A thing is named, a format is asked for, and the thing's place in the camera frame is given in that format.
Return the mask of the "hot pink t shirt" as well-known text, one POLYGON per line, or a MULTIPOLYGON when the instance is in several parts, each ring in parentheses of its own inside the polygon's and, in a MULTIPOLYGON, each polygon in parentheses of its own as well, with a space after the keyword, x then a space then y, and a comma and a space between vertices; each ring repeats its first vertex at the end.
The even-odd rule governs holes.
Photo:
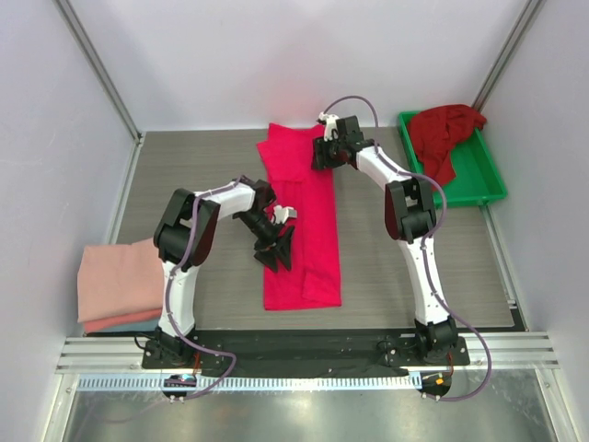
POLYGON ((297 217, 291 244, 292 269, 263 274, 267 310, 338 308, 342 304, 341 264, 333 171, 312 169, 313 141, 323 127, 293 129, 270 123, 257 148, 277 204, 297 217))

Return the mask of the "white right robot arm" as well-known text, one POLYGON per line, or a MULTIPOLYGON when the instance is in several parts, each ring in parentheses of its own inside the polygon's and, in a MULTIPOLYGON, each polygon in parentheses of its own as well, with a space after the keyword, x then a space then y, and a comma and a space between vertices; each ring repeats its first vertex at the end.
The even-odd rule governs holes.
POLYGON ((432 184, 387 156, 376 141, 366 139, 355 116, 340 118, 322 112, 324 134, 313 141, 312 168, 350 165, 368 176, 384 192, 388 235, 405 259, 415 305, 412 350, 425 364, 450 362, 458 343, 456 322, 448 311, 434 258, 437 226, 432 184))

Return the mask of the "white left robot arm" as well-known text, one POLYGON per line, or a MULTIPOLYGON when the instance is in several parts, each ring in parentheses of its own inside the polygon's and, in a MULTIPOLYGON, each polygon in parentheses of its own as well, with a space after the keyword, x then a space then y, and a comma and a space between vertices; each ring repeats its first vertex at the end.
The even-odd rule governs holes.
POLYGON ((164 275, 163 309, 153 335, 141 346, 143 368, 187 367, 202 351, 194 340, 195 289, 220 221, 230 217, 245 225, 256 238, 254 259, 266 269, 292 269, 295 228, 288 222, 297 212, 276 201, 267 181, 245 176, 203 192, 173 192, 153 236, 164 275))

